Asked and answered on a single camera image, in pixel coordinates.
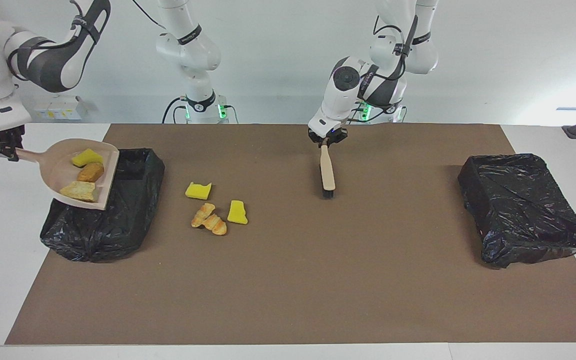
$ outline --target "dustpan handle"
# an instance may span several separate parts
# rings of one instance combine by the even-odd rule
[[[26,162],[39,163],[43,158],[43,153],[23,150],[23,148],[16,148],[14,152],[16,152],[21,160],[25,160]]]
[[[26,162],[40,163],[43,153],[23,150],[23,148],[16,148],[16,155],[18,155],[19,159],[25,160]]]

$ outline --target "white robotic arm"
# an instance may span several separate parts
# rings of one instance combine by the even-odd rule
[[[110,0],[70,0],[78,14],[66,40],[55,43],[29,30],[0,22],[0,155],[17,161],[23,125],[32,119],[23,107],[13,76],[49,92],[74,88],[110,16]]]
[[[386,25],[377,29],[370,46],[372,63],[345,57],[333,68],[321,107],[308,122],[313,142],[337,143],[348,133],[342,129],[360,99],[382,114],[393,114],[406,90],[405,72],[427,74],[437,66],[437,50],[430,26],[439,0],[377,0]],[[390,34],[380,34],[389,30]]]
[[[222,54],[192,18],[189,0],[157,0],[166,33],[157,39],[157,52],[180,72],[186,89],[187,113],[192,123],[222,121],[219,96],[208,71],[217,69]]]

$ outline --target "white wall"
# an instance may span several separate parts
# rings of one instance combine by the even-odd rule
[[[368,58],[376,11],[370,1],[191,0],[195,18],[222,51],[212,73],[243,123],[306,123],[330,69],[347,55]],[[155,0],[140,0],[158,18]],[[0,19],[61,40],[73,17],[67,0],[0,0]],[[158,57],[160,28],[130,0],[112,0],[107,29],[71,94],[90,121],[158,122],[183,94],[176,71]],[[439,66],[410,75],[406,121],[549,123],[521,116],[576,84],[576,1],[443,0],[432,27]],[[22,84],[29,105],[49,94]]]

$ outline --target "wooden brush handle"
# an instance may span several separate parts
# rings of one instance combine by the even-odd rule
[[[328,146],[321,146],[321,182],[325,191],[334,191],[335,189],[335,174],[332,171],[332,161],[328,152]]]

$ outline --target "table mat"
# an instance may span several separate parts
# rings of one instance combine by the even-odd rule
[[[349,126],[332,200],[305,125],[113,124],[105,141],[166,164],[150,232],[112,263],[50,251],[7,344],[576,342],[574,257],[480,260],[457,175],[514,153],[498,125]],[[190,182],[249,224],[192,228]]]

